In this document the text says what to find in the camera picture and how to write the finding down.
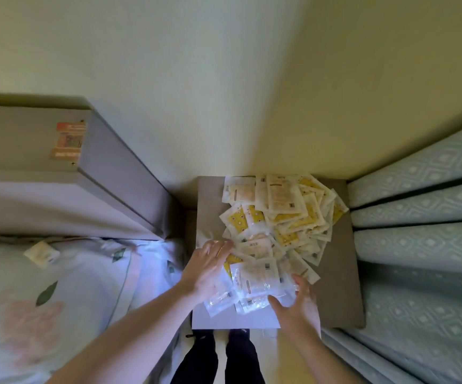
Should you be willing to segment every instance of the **pile of packets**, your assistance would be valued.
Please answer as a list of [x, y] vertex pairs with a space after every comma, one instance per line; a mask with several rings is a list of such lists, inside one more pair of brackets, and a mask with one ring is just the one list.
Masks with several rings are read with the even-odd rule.
[[222, 202], [231, 207], [220, 219], [222, 237], [232, 239], [216, 284], [204, 302], [210, 316], [234, 305], [239, 314], [266, 307], [267, 296], [295, 297], [291, 275], [309, 284], [332, 238], [332, 226], [348, 211], [333, 189], [312, 175], [226, 177]]

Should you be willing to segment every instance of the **curtain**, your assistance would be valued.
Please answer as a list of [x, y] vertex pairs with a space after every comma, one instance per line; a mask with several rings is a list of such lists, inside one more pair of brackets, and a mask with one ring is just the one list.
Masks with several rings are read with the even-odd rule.
[[373, 383], [462, 383], [462, 131], [349, 195], [366, 326], [325, 343]]

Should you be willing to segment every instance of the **leg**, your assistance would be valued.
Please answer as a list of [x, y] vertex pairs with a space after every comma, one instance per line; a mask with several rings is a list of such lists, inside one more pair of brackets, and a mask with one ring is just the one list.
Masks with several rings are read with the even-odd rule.
[[226, 384], [265, 384], [256, 348], [250, 341], [249, 329], [229, 331], [226, 355]]
[[213, 384], [219, 360], [213, 330], [193, 330], [196, 341], [174, 374], [171, 384]]

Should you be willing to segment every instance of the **wall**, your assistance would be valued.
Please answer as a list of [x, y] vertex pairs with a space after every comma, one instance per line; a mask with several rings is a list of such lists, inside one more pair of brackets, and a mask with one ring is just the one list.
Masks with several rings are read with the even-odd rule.
[[87, 97], [195, 206], [253, 158], [307, 1], [0, 0], [0, 93]]
[[353, 179], [462, 128], [462, 0], [314, 0], [249, 172]]

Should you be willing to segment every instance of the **hand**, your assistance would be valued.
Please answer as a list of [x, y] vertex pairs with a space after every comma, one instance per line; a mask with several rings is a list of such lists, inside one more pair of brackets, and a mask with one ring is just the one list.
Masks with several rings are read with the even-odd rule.
[[206, 241], [196, 249], [178, 285], [201, 303], [214, 294], [215, 281], [233, 247], [233, 241]]
[[298, 345], [309, 339], [320, 341], [322, 338], [320, 316], [317, 304], [309, 291], [310, 284], [299, 275], [293, 274], [292, 277], [299, 286], [295, 303], [291, 307], [284, 307], [271, 295], [268, 296], [268, 301], [290, 342]]

